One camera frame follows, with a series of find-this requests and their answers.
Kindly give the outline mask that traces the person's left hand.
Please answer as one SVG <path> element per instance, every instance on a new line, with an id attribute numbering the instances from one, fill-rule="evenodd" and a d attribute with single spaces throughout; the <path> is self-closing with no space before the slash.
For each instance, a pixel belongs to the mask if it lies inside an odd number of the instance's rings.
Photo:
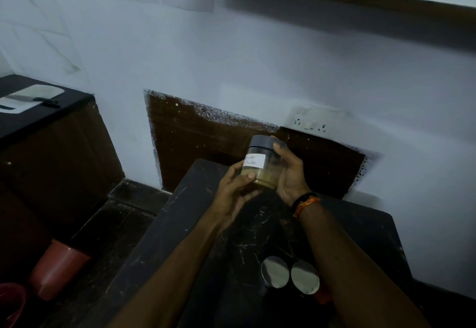
<path id="1" fill-rule="evenodd" d="M 243 160 L 233 164 L 218 185 L 211 204 L 211 212 L 217 222 L 218 233 L 226 230 L 238 216 L 243 206 L 262 193 L 254 182 L 246 187 L 236 187 L 236 177 L 241 174 Z"/>

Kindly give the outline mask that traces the person's right hand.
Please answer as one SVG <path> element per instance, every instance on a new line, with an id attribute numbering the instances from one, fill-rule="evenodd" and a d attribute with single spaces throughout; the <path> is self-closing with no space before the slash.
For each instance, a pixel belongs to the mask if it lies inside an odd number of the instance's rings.
<path id="1" fill-rule="evenodd" d="M 308 187 L 305 175 L 303 161 L 289 150 L 289 168 L 282 169 L 277 186 L 277 194 L 291 207 L 294 201 L 301 195 L 311 192 Z"/>

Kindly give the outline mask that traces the glass spice jar black lid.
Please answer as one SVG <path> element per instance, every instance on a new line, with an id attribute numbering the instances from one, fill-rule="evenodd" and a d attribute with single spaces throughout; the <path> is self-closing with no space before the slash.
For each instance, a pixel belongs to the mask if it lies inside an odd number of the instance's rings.
<path id="1" fill-rule="evenodd" d="M 287 145 L 271 136 L 257 134 L 251 138 L 241 175 L 254 174 L 254 184 L 276 190 L 284 166 L 282 157 L 274 150 L 274 144 Z"/>

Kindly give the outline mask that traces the person's left forearm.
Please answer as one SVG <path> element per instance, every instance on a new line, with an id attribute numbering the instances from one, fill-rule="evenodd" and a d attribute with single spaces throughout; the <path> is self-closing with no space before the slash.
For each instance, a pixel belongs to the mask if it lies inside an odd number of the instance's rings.
<path id="1" fill-rule="evenodd" d="M 106 328 L 171 328 L 228 216 L 209 211 Z"/>

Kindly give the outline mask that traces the person's right forearm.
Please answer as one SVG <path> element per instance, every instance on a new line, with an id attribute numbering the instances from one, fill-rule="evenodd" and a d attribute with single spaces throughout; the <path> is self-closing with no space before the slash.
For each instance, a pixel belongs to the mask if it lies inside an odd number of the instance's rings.
<path id="1" fill-rule="evenodd" d="M 420 309 L 320 203 L 298 217 L 346 328 L 431 328 Z"/>

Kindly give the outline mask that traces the orange and black thread wristband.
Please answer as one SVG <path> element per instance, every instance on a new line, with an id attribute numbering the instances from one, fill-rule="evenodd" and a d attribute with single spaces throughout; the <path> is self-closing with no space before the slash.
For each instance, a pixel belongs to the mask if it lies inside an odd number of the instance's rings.
<path id="1" fill-rule="evenodd" d="M 320 197 L 315 192 L 307 192 L 300 197 L 298 197 L 293 205 L 291 206 L 291 210 L 293 213 L 294 218 L 298 218 L 301 212 L 314 203 L 320 203 Z"/>

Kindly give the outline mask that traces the steel lidded round container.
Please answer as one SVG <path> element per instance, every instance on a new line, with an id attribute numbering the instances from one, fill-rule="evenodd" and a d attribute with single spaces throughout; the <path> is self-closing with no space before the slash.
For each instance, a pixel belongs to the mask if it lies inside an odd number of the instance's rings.
<path id="1" fill-rule="evenodd" d="M 276 256 L 269 256 L 260 266 L 261 281 L 267 289 L 281 289 L 289 282 L 289 268 L 285 261 Z"/>
<path id="2" fill-rule="evenodd" d="M 304 295 L 314 295 L 320 288 L 320 277 L 316 268 L 306 261 L 296 262 L 290 271 L 294 286 Z"/>

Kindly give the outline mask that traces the brown wooden cabinet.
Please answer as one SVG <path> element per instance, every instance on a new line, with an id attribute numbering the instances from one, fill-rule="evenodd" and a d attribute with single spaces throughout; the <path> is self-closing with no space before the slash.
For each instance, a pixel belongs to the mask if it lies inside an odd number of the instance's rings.
<path id="1" fill-rule="evenodd" d="M 0 113 L 0 283 L 23 282 L 52 239 L 70 244 L 125 175 L 95 97 Z"/>

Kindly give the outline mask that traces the red plastic bucket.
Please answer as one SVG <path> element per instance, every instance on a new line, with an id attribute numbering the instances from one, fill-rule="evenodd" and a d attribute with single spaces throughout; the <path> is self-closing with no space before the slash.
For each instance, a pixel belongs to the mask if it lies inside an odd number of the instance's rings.
<path id="1" fill-rule="evenodd" d="M 86 253 L 52 239 L 30 273 L 28 284 L 39 299 L 53 300 L 90 260 Z"/>

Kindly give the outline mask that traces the white cutting board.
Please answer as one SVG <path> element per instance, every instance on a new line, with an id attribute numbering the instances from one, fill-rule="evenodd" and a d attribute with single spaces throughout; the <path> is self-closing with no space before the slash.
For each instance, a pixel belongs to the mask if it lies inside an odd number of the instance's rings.
<path id="1" fill-rule="evenodd" d="M 0 114 L 22 114 L 43 102 L 54 102 L 55 98 L 64 92 L 64 88 L 34 84 L 0 97 Z"/>

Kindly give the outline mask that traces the dark red plastic tub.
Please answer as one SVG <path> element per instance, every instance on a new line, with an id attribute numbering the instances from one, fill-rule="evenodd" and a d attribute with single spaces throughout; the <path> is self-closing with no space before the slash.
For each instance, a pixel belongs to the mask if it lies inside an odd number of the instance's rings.
<path id="1" fill-rule="evenodd" d="M 27 301 L 24 286 L 16 283 L 0 284 L 0 328 L 13 328 Z"/>

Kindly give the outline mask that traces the brown wooden wall panel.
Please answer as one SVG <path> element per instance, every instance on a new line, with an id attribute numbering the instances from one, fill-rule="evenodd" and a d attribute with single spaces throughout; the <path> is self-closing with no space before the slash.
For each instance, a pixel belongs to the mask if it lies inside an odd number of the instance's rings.
<path id="1" fill-rule="evenodd" d="M 317 193 L 342 199 L 370 170 L 370 152 L 349 145 L 152 90 L 144 96 L 162 187 L 169 192 L 199 158 L 226 166 L 242 160 L 257 134 L 286 143 Z"/>

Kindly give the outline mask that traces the white wall socket panel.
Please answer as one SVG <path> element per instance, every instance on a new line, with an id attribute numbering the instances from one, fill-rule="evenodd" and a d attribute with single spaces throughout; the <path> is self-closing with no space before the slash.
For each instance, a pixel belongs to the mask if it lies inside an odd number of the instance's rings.
<path id="1" fill-rule="evenodd" d="M 325 139 L 333 139 L 346 118 L 341 109 L 314 106 L 298 106 L 291 109 L 284 127 Z"/>

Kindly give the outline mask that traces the black handled kitchen knife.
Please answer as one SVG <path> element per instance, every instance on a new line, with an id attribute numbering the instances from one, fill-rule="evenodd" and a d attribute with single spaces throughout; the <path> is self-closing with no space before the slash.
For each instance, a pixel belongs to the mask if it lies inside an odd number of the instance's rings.
<path id="1" fill-rule="evenodd" d="M 20 114 L 39 105 L 60 108 L 58 101 L 44 97 L 8 95 L 0 98 L 0 112 L 6 114 Z"/>

